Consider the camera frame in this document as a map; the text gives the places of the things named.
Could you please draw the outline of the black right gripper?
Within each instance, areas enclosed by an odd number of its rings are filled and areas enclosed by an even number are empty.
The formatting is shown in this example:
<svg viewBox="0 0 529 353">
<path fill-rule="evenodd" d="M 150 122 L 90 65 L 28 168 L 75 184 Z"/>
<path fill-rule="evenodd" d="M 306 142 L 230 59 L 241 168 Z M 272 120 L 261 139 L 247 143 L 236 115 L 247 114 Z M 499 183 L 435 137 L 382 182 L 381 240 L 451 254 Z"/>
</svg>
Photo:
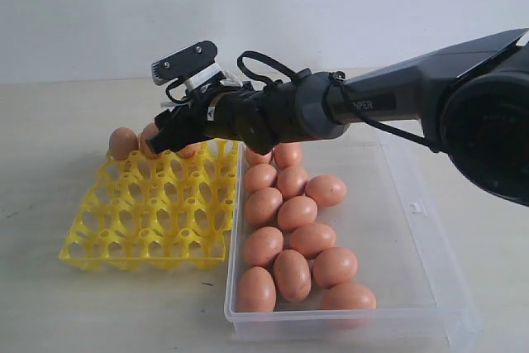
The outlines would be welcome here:
<svg viewBox="0 0 529 353">
<path fill-rule="evenodd" d="M 146 142 L 154 153 L 160 154 L 212 138 L 254 138 L 263 129 L 261 97 L 255 90 L 218 92 L 189 107 L 165 109 L 154 119 L 158 134 Z"/>
</svg>

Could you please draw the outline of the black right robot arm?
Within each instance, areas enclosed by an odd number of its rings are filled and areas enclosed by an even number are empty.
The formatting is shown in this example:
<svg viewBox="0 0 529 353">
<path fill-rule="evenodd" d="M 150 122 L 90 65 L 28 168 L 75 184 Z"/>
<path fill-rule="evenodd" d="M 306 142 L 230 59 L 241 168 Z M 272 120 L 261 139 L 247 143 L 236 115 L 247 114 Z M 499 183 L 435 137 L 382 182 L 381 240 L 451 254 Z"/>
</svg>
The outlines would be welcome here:
<svg viewBox="0 0 529 353">
<path fill-rule="evenodd" d="M 350 124 L 448 155 L 474 185 L 528 203 L 528 31 L 519 28 L 435 50 L 354 78 L 295 71 L 242 53 L 239 82 L 201 41 L 154 62 L 155 84 L 182 98 L 155 118 L 151 151 L 223 138 L 259 154 L 280 143 L 332 140 Z"/>
</svg>

